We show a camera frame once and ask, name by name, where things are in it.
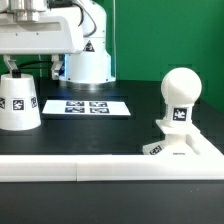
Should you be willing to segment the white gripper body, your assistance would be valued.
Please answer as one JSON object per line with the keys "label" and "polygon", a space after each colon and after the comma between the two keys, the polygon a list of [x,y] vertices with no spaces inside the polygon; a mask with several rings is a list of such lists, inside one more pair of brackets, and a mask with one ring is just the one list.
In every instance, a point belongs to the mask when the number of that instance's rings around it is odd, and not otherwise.
{"label": "white gripper body", "polygon": [[0,15],[0,54],[74,54],[84,48],[78,16],[42,14],[37,22],[16,23]]}

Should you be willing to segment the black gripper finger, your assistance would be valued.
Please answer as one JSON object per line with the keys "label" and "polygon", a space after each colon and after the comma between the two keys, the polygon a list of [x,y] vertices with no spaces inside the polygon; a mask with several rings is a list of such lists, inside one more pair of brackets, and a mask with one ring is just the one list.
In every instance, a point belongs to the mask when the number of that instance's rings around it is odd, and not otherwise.
{"label": "black gripper finger", "polygon": [[3,60],[6,64],[7,68],[9,69],[10,75],[13,78],[20,78],[21,77],[21,71],[17,67],[16,61],[14,59],[12,59],[10,55],[4,55]]}
{"label": "black gripper finger", "polygon": [[62,54],[54,54],[51,56],[51,78],[57,80],[59,78],[59,72],[64,62],[64,56]]}

